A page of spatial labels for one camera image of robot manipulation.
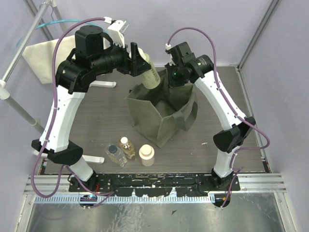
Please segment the olive green canvas bag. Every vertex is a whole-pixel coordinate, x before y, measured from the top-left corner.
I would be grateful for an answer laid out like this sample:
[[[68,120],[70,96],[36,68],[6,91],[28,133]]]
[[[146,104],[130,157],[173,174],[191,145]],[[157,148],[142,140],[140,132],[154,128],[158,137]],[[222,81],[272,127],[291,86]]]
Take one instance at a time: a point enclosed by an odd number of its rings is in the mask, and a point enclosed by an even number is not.
[[[154,89],[135,85],[126,103],[135,129],[147,140],[162,148],[178,131],[188,131],[197,118],[197,95],[194,85],[169,87],[167,70],[159,71],[161,82]]]

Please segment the green bottle with beige cap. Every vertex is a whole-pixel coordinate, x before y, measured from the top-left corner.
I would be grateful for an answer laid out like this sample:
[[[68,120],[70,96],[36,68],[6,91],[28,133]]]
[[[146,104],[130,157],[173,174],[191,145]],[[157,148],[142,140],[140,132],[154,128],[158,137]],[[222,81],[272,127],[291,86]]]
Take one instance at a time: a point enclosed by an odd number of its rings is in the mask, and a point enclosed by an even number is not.
[[[161,81],[158,71],[154,67],[150,56],[147,53],[144,53],[141,48],[138,48],[138,50],[142,58],[151,66],[150,70],[147,70],[143,74],[139,75],[139,77],[146,89],[154,89],[160,84]]]

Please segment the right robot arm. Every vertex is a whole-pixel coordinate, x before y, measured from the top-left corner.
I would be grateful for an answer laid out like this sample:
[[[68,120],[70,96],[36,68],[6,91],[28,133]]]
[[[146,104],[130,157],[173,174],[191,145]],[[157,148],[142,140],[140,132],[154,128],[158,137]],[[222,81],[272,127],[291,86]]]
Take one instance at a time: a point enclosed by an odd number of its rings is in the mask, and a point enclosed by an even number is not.
[[[256,121],[252,116],[246,117],[237,107],[207,55],[196,57],[187,42],[176,46],[167,44],[165,50],[170,55],[169,63],[165,65],[170,87],[194,84],[219,118],[222,131],[213,136],[218,153],[211,171],[211,184],[216,190],[223,190],[233,178],[235,151],[242,146]]]

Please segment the cream bottle with beige cap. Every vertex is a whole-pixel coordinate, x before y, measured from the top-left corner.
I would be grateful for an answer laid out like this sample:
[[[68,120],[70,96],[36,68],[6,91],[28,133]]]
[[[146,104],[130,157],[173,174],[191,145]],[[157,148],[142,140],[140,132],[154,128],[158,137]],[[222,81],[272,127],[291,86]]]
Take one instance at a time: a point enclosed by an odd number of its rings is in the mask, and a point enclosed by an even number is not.
[[[139,149],[139,157],[143,166],[152,166],[155,161],[154,155],[154,148],[150,145],[145,144]]]

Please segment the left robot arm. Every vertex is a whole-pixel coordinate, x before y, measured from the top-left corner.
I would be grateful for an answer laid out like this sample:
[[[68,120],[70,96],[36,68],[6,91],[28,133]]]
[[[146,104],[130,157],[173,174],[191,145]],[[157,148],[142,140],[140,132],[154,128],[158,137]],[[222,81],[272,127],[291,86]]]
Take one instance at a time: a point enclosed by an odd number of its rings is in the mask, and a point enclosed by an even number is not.
[[[77,109],[97,76],[113,70],[138,76],[150,70],[146,54],[136,43],[131,43],[130,53],[126,48],[100,27],[87,25],[77,30],[75,48],[56,71],[57,100],[47,122],[53,127],[46,127],[42,136],[31,143],[32,148],[42,150],[53,163],[68,165],[85,191],[94,190],[97,180],[82,156],[83,149],[69,140],[70,130]]]

